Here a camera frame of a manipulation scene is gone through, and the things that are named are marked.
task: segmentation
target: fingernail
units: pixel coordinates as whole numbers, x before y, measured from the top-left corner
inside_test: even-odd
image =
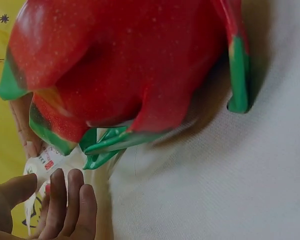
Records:
[[[26,150],[30,157],[35,158],[37,157],[38,153],[36,147],[32,141],[26,141]]]
[[[45,194],[49,194],[50,193],[50,184],[45,186]]]

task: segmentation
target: yellow background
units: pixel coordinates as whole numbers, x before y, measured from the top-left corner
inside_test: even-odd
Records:
[[[0,59],[5,58],[9,34],[24,1],[0,0],[0,18],[5,14],[9,17],[9,21],[6,23],[1,23],[0,21]],[[2,69],[3,62],[0,62],[0,77]],[[0,99],[0,183],[14,176],[22,175],[25,161],[25,154],[19,143],[8,103]],[[12,217],[13,234],[19,237],[27,236],[27,227],[22,224],[22,221],[25,219],[23,204],[20,204],[12,211]]]

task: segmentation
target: skin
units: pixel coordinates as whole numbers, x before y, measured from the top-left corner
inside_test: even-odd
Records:
[[[91,185],[84,184],[80,170],[65,176],[57,169],[50,177],[50,192],[43,199],[41,218],[31,240],[94,240],[96,235],[97,202]],[[36,190],[35,174],[19,176],[0,185],[0,240],[22,240],[11,235],[11,210],[27,200]]]
[[[32,97],[33,94],[29,93],[9,102],[16,130],[24,148],[26,159],[29,157],[37,157],[42,145],[42,140],[29,126],[29,110]]]

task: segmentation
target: white fabric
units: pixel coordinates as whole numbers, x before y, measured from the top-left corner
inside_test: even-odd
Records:
[[[228,112],[228,91],[206,127],[129,149],[110,179],[115,239],[300,240],[300,0],[243,0],[243,11],[264,81],[253,108]],[[216,92],[229,85],[220,69]]]

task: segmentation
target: green tip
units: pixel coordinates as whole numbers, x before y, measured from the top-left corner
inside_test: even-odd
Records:
[[[110,151],[106,153],[86,156],[86,163],[83,170],[95,170],[112,159],[120,150]]]
[[[60,138],[48,128],[34,122],[31,117],[29,119],[29,126],[37,136],[39,136],[46,143],[54,146],[55,149],[57,149],[63,156],[68,156],[76,147],[73,142]]]
[[[27,94],[27,90],[20,88],[10,67],[9,61],[4,62],[0,82],[0,98],[3,100],[15,100]]]

